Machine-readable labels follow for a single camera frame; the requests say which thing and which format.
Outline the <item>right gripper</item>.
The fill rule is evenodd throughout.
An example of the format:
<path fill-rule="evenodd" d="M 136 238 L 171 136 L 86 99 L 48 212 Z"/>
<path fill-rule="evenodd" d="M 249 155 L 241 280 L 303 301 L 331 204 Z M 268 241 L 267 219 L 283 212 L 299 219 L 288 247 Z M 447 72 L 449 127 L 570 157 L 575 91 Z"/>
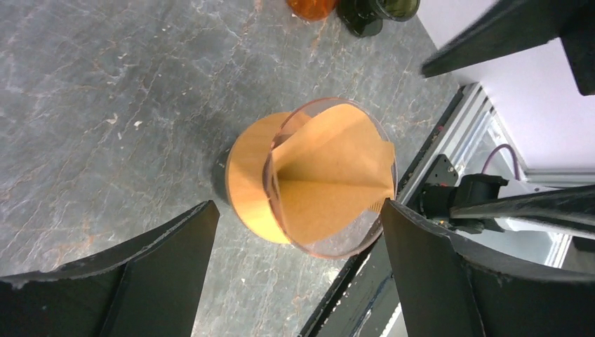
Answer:
<path fill-rule="evenodd" d="M 417 209 L 425 218 L 442 220 L 449 229 L 469 234 L 504 232 L 494 218 L 519 218 L 548 225 L 553 232 L 594 238 L 593 185 L 498 199 L 508 182 L 500 176 L 471 174 L 463 176 L 458 186 L 426 183 Z"/>

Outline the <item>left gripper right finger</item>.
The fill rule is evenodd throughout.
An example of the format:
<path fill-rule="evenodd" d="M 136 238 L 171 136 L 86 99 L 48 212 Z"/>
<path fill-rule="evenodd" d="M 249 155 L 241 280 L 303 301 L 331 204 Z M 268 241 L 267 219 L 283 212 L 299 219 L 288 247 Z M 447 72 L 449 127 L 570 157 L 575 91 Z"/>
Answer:
<path fill-rule="evenodd" d="M 594 276 L 515 258 L 386 200 L 381 223 L 409 336 L 593 336 Z"/>

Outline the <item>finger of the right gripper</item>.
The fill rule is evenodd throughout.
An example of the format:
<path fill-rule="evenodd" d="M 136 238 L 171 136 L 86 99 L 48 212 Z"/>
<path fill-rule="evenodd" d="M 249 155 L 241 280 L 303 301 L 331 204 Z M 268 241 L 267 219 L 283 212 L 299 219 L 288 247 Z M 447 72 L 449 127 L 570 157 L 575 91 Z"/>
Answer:
<path fill-rule="evenodd" d="M 498 1 L 422 64 L 424 77 L 560 39 L 576 79 L 594 78 L 593 1 Z"/>

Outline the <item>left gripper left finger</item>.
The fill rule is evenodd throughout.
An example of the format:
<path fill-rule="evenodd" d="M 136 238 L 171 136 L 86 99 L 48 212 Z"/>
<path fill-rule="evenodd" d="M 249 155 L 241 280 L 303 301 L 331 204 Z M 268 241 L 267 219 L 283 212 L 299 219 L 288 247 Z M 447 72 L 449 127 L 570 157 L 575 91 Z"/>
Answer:
<path fill-rule="evenodd" d="M 50 272 L 1 278 L 2 336 L 190 336 L 220 213 L 205 201 Z"/>

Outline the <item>dark green ceramic dripper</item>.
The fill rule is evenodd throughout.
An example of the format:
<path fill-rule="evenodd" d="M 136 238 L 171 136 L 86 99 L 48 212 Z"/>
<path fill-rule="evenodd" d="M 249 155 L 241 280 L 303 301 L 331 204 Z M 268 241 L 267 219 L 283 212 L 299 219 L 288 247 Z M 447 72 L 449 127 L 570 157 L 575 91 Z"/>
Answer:
<path fill-rule="evenodd" d="M 385 20 L 405 22 L 415 16 L 420 0 L 341 0 L 337 16 L 356 37 L 379 34 Z"/>

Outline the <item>brown paper coffee filter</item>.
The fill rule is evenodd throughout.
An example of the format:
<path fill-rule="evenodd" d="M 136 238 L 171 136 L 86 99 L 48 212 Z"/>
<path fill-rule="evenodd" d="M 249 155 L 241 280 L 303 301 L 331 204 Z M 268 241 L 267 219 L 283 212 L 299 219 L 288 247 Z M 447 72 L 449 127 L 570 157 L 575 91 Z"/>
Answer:
<path fill-rule="evenodd" d="M 394 145 L 370 117 L 342 103 L 308 119 L 272 150 L 282 225 L 300 246 L 329 239 L 394 198 Z"/>

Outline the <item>clear glass dripper cone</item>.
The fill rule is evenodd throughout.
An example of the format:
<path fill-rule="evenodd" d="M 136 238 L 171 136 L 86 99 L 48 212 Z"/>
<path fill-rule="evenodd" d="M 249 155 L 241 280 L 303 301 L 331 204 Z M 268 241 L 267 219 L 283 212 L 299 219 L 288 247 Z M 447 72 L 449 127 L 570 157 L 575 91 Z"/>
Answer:
<path fill-rule="evenodd" d="M 272 138 L 272 144 L 267 153 L 264 171 L 262 174 L 263 185 L 269 199 L 272 214 L 276 223 L 279 225 L 281 232 L 287 237 L 288 241 L 293 246 L 319 258 L 346 258 L 353 256 L 370 246 L 381 234 L 382 227 L 379 220 L 380 209 L 382 208 L 383 203 L 389 198 L 374 204 L 371 209 L 364 211 L 353 223 L 348 225 L 346 229 L 341 230 L 338 234 L 333 235 L 331 238 L 323 239 L 314 244 L 300 246 L 288 236 L 282 225 L 279 186 L 277 185 L 277 180 L 274 176 L 275 171 L 272 165 L 272 150 L 276 146 L 280 145 L 286 138 L 294 134 L 296 129 L 303 125 L 308 119 L 315 117 L 317 114 L 323 112 L 329 107 L 333 107 L 342 103 L 348 103 L 359 108 L 360 110 L 363 110 L 375 124 L 382 139 L 391 142 L 388 135 L 381 127 L 379 121 L 353 101 L 345 98 L 321 98 L 318 100 L 313 100 L 302 107 L 297 108 L 287 117 L 283 118 L 279 129 L 274 133 Z M 392 165 L 392 178 L 394 179 L 395 198 L 397 180 L 395 147 L 394 153 L 395 161 Z"/>

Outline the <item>orange liquid glass beaker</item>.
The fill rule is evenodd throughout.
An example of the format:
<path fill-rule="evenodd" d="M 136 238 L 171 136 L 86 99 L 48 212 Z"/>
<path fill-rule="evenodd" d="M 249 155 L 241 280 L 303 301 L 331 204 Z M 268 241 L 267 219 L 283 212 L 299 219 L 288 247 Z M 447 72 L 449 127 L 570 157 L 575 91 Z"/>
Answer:
<path fill-rule="evenodd" d="M 327 18 L 338 0 L 286 0 L 286 4 L 299 18 L 318 21 Z"/>

